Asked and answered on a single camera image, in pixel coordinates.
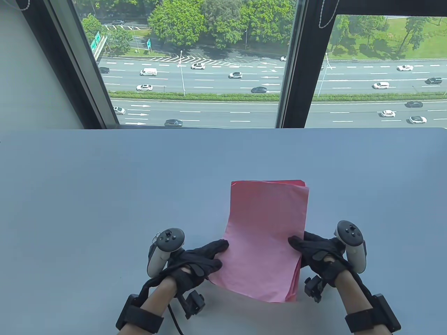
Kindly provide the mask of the person's left hand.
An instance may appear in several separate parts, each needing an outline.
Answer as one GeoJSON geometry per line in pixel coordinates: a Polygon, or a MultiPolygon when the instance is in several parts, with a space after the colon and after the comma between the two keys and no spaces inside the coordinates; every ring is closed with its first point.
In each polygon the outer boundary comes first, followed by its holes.
{"type": "Polygon", "coordinates": [[[225,252],[229,242],[219,239],[193,250],[178,251],[168,261],[164,273],[176,282],[177,295],[194,289],[207,280],[210,274],[222,268],[222,261],[216,256],[225,252]]]}

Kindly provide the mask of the person's right hand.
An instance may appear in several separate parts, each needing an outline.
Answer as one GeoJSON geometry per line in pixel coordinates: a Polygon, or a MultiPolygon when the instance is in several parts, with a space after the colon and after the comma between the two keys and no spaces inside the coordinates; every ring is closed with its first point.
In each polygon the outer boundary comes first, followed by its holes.
{"type": "Polygon", "coordinates": [[[305,231],[303,238],[288,237],[288,243],[301,253],[302,268],[309,266],[321,279],[334,288],[339,274],[352,269],[352,266],[343,257],[344,244],[335,237],[326,239],[305,231]]]}

